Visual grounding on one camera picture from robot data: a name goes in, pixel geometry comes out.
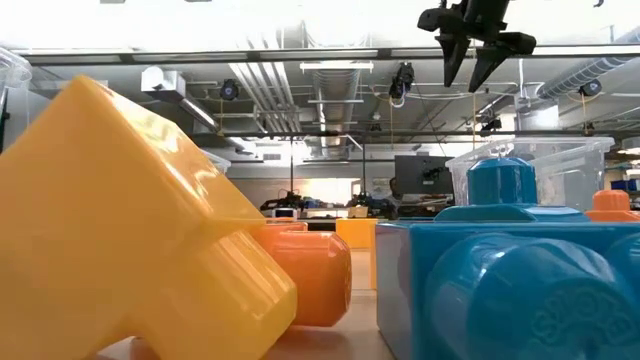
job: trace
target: ceiling beam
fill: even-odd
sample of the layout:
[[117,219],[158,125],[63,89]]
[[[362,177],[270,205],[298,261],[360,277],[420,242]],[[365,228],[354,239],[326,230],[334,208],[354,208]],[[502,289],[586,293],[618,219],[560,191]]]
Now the ceiling beam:
[[[473,136],[471,131],[415,131],[415,130],[398,130],[398,131],[303,131],[303,132],[227,132],[224,137],[242,137],[242,138],[275,138],[275,137],[335,137],[335,136],[361,136],[366,135],[367,138],[385,137],[385,136]],[[593,136],[593,135],[609,135],[609,136],[640,136],[640,130],[589,130],[586,134],[582,130],[517,130],[517,131],[495,131],[491,135],[515,135],[515,136],[552,136],[552,135],[575,135],[575,136]],[[192,138],[200,136],[219,136],[217,134],[193,134]]]
[[[277,50],[234,50],[215,52],[141,52],[107,50],[14,50],[32,66],[171,65],[325,60],[442,60],[439,47],[419,48],[307,48]],[[540,45],[527,59],[575,59],[594,57],[639,57],[640,45]],[[473,58],[469,50],[466,58]]]

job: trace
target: blue toy block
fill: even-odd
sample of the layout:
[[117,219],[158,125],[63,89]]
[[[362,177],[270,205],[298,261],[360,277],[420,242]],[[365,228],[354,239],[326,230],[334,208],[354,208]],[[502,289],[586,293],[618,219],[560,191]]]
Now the blue toy block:
[[481,205],[377,226],[378,326],[396,359],[640,358],[640,225],[528,203],[520,160],[469,172]]

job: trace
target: ceiling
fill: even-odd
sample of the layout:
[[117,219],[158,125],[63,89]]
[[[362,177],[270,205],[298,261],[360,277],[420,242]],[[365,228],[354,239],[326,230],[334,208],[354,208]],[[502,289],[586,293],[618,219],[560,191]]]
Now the ceiling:
[[[338,42],[348,45],[350,42],[345,39],[357,38],[364,33],[368,35],[368,47],[437,45],[433,34],[415,27],[417,15],[425,8],[436,6],[439,3],[436,0],[406,1],[401,8],[392,9],[386,1],[358,0],[327,0],[335,1],[335,4],[323,2],[313,6],[310,2],[297,0],[278,0],[281,2],[280,6],[273,2],[255,0],[238,0],[233,4],[191,4],[178,0],[163,0],[154,2],[154,5],[157,5],[155,7],[149,7],[150,4],[145,0],[130,0],[126,6],[115,7],[87,5],[86,1],[66,1],[75,4],[73,14],[55,14],[55,11],[62,8],[57,2],[56,6],[52,6],[50,2],[42,0],[22,1],[20,6],[25,7],[33,7],[38,3],[37,6],[42,11],[35,16],[55,15],[59,24],[69,26],[56,26],[46,32],[30,32],[29,29],[34,27],[27,27],[24,32],[15,32],[17,35],[0,37],[0,45],[12,49],[29,49],[28,51],[47,48],[49,50],[46,51],[53,49],[51,51],[60,53],[87,47],[92,47],[92,51],[96,51],[95,48],[100,48],[100,51],[124,48],[134,52],[167,49],[217,51],[250,48],[246,39],[256,34],[275,34],[274,37],[281,48],[299,49],[308,46],[305,34],[312,28],[322,30],[320,33],[327,37],[327,43],[338,41],[336,38],[341,36]],[[636,16],[632,15],[637,13],[640,13],[640,2],[635,0],[605,0],[602,8],[593,8],[592,4],[585,0],[518,0],[510,5],[506,21],[510,23],[509,30],[529,32],[538,38],[540,44],[606,44],[637,26]],[[86,32],[78,32],[77,26],[71,26],[77,21],[86,25]],[[473,114],[479,109],[501,94],[519,92],[521,71],[522,81],[535,87],[536,84],[547,82],[572,66],[588,60],[510,59],[493,73],[485,86],[474,96],[465,93],[466,83],[474,65],[473,60],[463,63],[456,78],[457,85],[451,88],[442,86],[442,60],[414,60],[412,64],[416,78],[411,93],[429,97],[429,100],[407,98],[401,108],[392,108],[388,101],[384,100],[400,61],[373,61],[371,72],[361,71],[356,98],[362,99],[363,103],[355,105],[350,129],[364,131],[370,129],[373,123],[377,123],[383,131],[469,130],[473,123]],[[306,121],[302,122],[302,130],[319,131],[317,107],[308,102],[316,97],[313,75],[311,71],[303,72],[300,64],[298,61],[285,62],[286,76],[295,105],[305,114]],[[186,132],[192,132],[193,118],[190,115],[177,105],[159,103],[140,91],[141,73],[147,66],[35,67],[33,84],[37,86],[38,81],[68,80],[77,74],[86,74],[97,80],[108,81],[109,87],[116,92],[175,121]],[[221,113],[253,113],[254,102],[246,89],[241,88],[240,97],[235,101],[222,104],[219,100],[219,84],[224,79],[236,78],[229,64],[167,65],[163,68],[179,71],[187,80],[188,92],[208,112],[214,114],[214,117]],[[557,128],[581,129],[586,122],[594,122],[596,129],[634,129],[636,126],[640,128],[640,107],[637,102],[637,98],[640,97],[639,70],[640,61],[633,60],[602,76],[599,80],[603,84],[603,94],[587,99],[584,104],[575,93],[558,99],[560,120]],[[451,95],[459,99],[440,99]],[[507,119],[512,118],[514,113],[514,106],[506,106],[498,115]],[[228,133],[258,130],[254,119],[248,116],[223,119],[223,129]],[[466,136],[385,136],[368,139],[383,144],[436,141],[453,143],[469,140]],[[216,147],[224,146],[225,143],[209,138],[208,142],[203,140],[201,145]]]
[[[542,83],[552,79],[567,68],[586,61],[585,59],[524,59],[523,74],[525,83]],[[315,110],[315,105],[308,100],[314,99],[312,72],[300,70],[300,62],[285,63],[285,69],[291,92],[295,103],[300,108]],[[361,70],[361,84],[357,98],[362,98],[364,103],[356,104],[354,108],[352,130],[365,130],[373,122],[372,115],[377,111],[383,130],[391,130],[390,105],[381,101],[378,97],[386,97],[391,78],[399,67],[399,62],[375,61],[371,72]],[[418,89],[422,95],[464,93],[466,82],[469,79],[472,60],[463,63],[456,83],[452,88],[442,86],[442,62],[440,60],[414,61],[413,67],[416,74],[412,93]],[[179,108],[168,104],[149,104],[153,99],[140,91],[140,78],[142,71],[147,66],[87,66],[87,67],[44,67],[36,68],[34,80],[67,80],[77,74],[86,74],[97,80],[108,81],[109,87],[133,101],[139,102],[162,113],[162,115],[181,123],[189,124],[191,117]],[[235,78],[233,71],[227,64],[195,64],[168,66],[166,69],[180,71],[188,84],[189,93],[200,101],[211,113],[252,113],[253,101],[246,91],[242,91],[240,97],[232,102],[225,102],[221,109],[219,101],[219,88],[222,81]],[[628,112],[620,117],[617,114],[625,113],[638,106],[636,97],[622,97],[621,94],[640,94],[640,61],[634,60],[627,65],[608,73],[600,78],[603,83],[604,94],[586,103],[586,116],[583,106],[577,101],[578,94],[572,94],[559,99],[561,127],[571,128],[579,126],[585,121],[596,120],[596,128],[615,128],[612,121],[621,120],[623,123],[638,119],[640,125],[640,109]],[[488,102],[498,97],[498,93],[517,92],[519,83],[519,60],[506,61],[487,81],[483,89],[475,96],[475,111],[484,107]],[[503,113],[513,113],[513,107],[502,110]],[[459,100],[425,100],[406,99],[402,108],[393,109],[393,129],[403,130],[466,130],[466,119],[474,113],[473,97],[468,96]],[[304,130],[319,131],[317,121],[304,123]],[[255,131],[255,125],[251,119],[224,120],[223,126],[233,130]],[[390,138],[378,139],[381,142],[391,142]],[[405,138],[396,137],[394,142],[408,141]]]

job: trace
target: computer monitor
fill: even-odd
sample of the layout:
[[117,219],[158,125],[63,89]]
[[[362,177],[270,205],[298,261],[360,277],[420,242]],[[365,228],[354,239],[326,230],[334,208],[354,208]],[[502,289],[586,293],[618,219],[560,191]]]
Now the computer monitor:
[[453,194],[451,172],[441,156],[395,157],[396,187],[401,194]]

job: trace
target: fluorescent light fixture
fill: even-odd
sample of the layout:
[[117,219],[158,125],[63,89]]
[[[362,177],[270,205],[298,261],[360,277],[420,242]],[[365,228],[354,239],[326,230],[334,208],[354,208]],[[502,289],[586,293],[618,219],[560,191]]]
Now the fluorescent light fixture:
[[307,100],[308,104],[364,104],[362,99],[349,100]]
[[209,114],[207,114],[202,109],[200,109],[199,106],[196,106],[195,104],[193,104],[191,101],[187,99],[183,100],[182,104],[186,105],[191,111],[193,111],[196,115],[198,115],[199,118],[208,122],[210,125],[217,127],[215,120],[213,120],[213,118],[209,116]]
[[583,45],[583,46],[549,46],[537,47],[533,56],[557,57],[596,57],[596,56],[632,56],[640,51],[640,45]]
[[256,143],[254,143],[252,141],[246,141],[243,138],[239,138],[239,137],[230,137],[230,138],[227,138],[227,139],[231,140],[235,144],[238,144],[238,145],[244,147],[244,150],[242,151],[243,153],[246,153],[246,154],[259,154],[258,146],[256,145]]
[[344,61],[325,61],[321,63],[301,63],[300,70],[373,70],[373,63],[353,63]]
[[614,96],[614,97],[632,97],[632,98],[635,98],[635,97],[640,97],[640,94],[633,94],[633,93],[631,93],[631,94],[630,94],[630,93],[613,93],[613,94],[611,94],[611,96]]
[[640,148],[618,150],[618,154],[640,155]]

